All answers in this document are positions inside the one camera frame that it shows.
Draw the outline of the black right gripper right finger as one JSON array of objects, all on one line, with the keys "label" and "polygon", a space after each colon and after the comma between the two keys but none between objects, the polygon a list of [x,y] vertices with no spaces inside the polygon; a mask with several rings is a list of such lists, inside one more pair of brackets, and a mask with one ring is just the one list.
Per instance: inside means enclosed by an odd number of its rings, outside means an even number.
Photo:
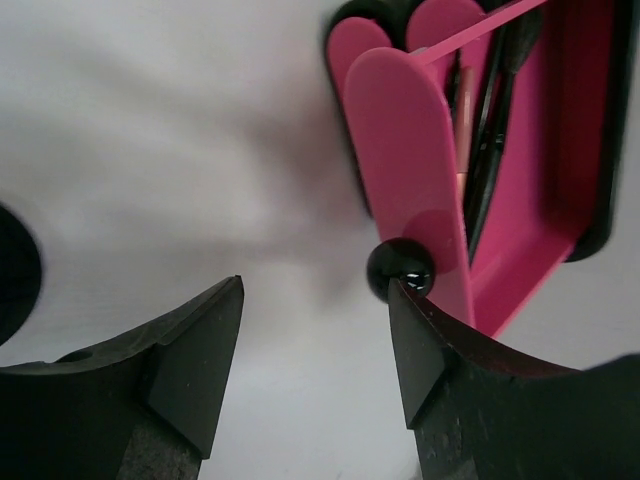
[{"label": "black right gripper right finger", "polygon": [[426,479],[635,479],[639,358],[587,370],[514,350],[400,282],[389,317]]}]

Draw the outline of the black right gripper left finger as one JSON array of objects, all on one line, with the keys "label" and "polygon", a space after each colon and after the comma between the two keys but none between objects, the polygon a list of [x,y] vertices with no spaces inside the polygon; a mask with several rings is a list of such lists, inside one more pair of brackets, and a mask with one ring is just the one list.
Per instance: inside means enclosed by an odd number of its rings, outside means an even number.
[{"label": "black right gripper left finger", "polygon": [[231,276],[51,363],[1,371],[5,479],[195,479],[212,452],[244,303]]}]

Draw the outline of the black round compact jar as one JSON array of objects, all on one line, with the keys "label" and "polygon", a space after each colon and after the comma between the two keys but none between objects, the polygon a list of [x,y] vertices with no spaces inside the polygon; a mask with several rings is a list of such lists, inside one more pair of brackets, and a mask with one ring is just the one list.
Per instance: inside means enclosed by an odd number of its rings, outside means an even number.
[{"label": "black round compact jar", "polygon": [[40,252],[31,232],[1,206],[1,344],[26,322],[38,300],[43,277]]}]

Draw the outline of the pink rose-gold makeup brush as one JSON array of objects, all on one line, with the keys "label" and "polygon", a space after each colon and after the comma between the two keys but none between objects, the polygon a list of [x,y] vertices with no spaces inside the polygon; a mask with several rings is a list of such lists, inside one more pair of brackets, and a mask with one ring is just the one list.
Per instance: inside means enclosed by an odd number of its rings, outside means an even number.
[{"label": "pink rose-gold makeup brush", "polygon": [[455,125],[456,181],[460,200],[464,199],[472,142],[474,77],[475,72],[472,67],[461,69]]}]

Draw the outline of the long black makeup brush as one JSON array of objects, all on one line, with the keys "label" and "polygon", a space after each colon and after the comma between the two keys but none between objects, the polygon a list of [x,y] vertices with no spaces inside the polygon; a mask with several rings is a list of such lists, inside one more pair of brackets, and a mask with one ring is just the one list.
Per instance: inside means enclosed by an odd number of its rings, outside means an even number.
[{"label": "long black makeup brush", "polygon": [[476,111],[474,131],[471,145],[471,156],[469,163],[469,171],[466,181],[464,212],[467,212],[471,203],[471,195],[475,176],[478,171],[479,156],[485,142],[487,122],[492,104],[493,91],[496,86],[498,72],[500,69],[501,55],[504,45],[506,28],[500,27],[492,36],[491,49],[488,52],[487,62],[485,65],[485,76],[480,91],[480,103]]}]

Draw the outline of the black fluffy powder brush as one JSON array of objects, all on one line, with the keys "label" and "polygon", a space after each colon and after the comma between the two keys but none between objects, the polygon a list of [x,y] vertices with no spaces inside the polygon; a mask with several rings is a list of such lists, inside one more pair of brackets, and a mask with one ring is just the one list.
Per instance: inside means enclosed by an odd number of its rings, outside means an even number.
[{"label": "black fluffy powder brush", "polygon": [[496,82],[495,99],[482,131],[479,150],[473,159],[473,170],[469,175],[472,183],[467,188],[469,199],[465,206],[465,221],[470,260],[475,258],[497,184],[506,147],[516,75],[538,40],[542,23],[541,10],[534,8],[501,30],[500,78]]}]

